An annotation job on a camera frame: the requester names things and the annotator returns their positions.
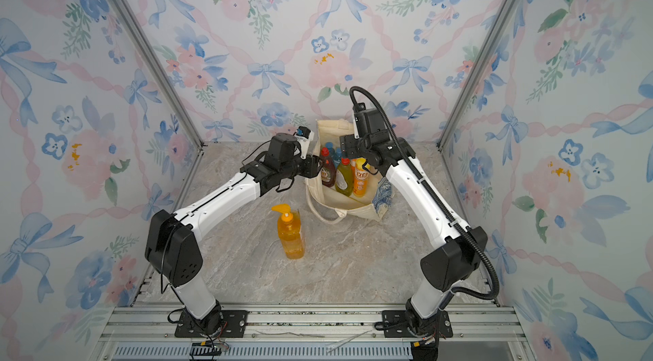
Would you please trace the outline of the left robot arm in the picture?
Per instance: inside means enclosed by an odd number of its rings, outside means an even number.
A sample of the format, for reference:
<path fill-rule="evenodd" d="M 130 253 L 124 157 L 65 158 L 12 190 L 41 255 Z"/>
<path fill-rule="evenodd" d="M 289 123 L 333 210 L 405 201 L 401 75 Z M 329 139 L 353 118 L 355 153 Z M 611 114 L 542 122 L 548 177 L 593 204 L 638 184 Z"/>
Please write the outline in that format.
<path fill-rule="evenodd" d="M 219 223 L 271 190 L 281 193 L 284 180 L 314 178 L 321 159 L 309 153 L 314 132 L 300 126 L 294 134 L 280 133 L 267 150 L 245 163 L 224 185 L 174 212 L 151 217 L 145 259 L 170 284 L 195 332 L 214 338 L 224 328 L 219 301 L 201 276 L 204 257 L 200 243 Z"/>

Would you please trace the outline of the orange pump soap bottle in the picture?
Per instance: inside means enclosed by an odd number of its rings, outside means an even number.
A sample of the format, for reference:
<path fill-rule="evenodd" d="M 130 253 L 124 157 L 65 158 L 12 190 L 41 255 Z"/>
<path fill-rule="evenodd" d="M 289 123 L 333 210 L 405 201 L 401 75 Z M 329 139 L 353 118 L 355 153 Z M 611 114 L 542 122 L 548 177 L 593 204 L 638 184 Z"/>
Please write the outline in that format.
<path fill-rule="evenodd" d="M 289 204 L 278 204 L 270 210 L 279 214 L 277 233 L 286 257 L 291 260 L 303 258 L 304 235 L 300 214 Z"/>

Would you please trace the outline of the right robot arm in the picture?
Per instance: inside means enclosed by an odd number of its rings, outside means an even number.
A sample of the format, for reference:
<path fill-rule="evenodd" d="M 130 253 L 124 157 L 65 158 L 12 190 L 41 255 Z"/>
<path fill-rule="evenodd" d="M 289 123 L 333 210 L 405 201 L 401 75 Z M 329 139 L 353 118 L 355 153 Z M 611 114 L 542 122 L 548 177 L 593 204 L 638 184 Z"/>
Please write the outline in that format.
<path fill-rule="evenodd" d="M 340 138 L 343 156 L 371 166 L 401 193 L 433 247 L 420 261 L 423 282 L 406 303 L 406 321 L 398 325 L 415 337 L 438 337 L 443 313 L 457 293 L 485 301 L 493 301 L 498 294 L 496 279 L 488 292 L 464 285 L 481 265 L 490 263 L 484 253 L 487 234 L 480 227 L 471 228 L 445 202 L 414 150 L 392 131 L 383 111 L 367 109 L 362 103 L 353 110 L 355 132 Z"/>

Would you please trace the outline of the dark red Fairy bottle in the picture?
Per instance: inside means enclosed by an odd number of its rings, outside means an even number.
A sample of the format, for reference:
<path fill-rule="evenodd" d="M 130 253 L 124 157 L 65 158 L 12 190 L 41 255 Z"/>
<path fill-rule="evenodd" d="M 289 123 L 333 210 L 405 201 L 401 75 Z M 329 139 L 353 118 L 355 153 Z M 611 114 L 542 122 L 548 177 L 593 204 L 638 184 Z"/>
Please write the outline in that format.
<path fill-rule="evenodd" d="M 330 149 L 321 149 L 321 183 L 324 187 L 333 187 L 336 182 L 336 166 Z"/>

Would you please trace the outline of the cream shopping bag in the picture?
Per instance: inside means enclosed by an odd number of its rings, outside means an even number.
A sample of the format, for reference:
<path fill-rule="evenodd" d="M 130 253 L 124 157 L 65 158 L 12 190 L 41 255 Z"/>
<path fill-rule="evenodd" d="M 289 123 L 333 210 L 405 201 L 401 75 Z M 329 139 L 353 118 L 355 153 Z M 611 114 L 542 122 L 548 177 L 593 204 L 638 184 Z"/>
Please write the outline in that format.
<path fill-rule="evenodd" d="M 321 169 L 306 181 L 306 195 L 314 216 L 329 225 L 347 217 L 381 221 L 392 204 L 389 181 L 363 165 L 364 159 L 345 157 L 340 138 L 353 132 L 354 125 L 344 119 L 317 122 L 313 153 Z"/>

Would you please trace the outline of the yellow-green red cap bottle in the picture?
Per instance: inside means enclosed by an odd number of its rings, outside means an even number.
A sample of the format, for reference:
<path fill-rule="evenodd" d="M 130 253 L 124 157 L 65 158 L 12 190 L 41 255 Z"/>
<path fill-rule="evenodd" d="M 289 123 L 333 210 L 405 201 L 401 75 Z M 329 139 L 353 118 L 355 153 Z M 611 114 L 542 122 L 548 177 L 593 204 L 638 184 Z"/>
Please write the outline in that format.
<path fill-rule="evenodd" d="M 350 167 L 350 159 L 342 158 L 341 164 L 336 171 L 335 188 L 346 197 L 350 197 L 353 193 L 353 171 Z"/>

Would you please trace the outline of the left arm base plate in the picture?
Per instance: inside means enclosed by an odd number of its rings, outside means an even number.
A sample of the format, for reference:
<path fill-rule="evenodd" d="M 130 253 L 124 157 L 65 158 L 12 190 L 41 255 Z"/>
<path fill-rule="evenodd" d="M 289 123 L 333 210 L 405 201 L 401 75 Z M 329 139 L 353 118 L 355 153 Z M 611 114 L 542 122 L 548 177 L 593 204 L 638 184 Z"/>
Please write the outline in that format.
<path fill-rule="evenodd" d="M 179 319 L 169 322 L 176 326 L 175 338 L 243 338 L 248 315 L 246 310 L 218 310 L 196 319 L 182 308 Z"/>

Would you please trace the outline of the yellow cap orange bottle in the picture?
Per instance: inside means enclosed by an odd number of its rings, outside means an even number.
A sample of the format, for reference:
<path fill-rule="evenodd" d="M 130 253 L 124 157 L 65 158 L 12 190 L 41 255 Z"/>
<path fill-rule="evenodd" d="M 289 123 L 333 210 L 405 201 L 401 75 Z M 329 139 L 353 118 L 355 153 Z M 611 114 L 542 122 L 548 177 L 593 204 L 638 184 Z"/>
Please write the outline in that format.
<path fill-rule="evenodd" d="M 358 158 L 354 163 L 353 194 L 362 198 L 367 193 L 369 172 L 364 169 L 366 160 Z"/>

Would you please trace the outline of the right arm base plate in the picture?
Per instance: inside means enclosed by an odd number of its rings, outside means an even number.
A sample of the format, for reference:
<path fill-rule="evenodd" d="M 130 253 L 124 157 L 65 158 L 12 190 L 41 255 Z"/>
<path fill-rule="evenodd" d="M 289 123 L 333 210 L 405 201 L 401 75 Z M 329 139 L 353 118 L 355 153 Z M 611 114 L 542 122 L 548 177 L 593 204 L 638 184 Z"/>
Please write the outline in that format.
<path fill-rule="evenodd" d="M 382 331 L 385 338 L 411 338 L 423 340 L 429 337 L 452 338 L 452 323 L 447 311 L 439 311 L 430 318 L 419 318 L 408 310 L 384 310 L 374 329 Z"/>

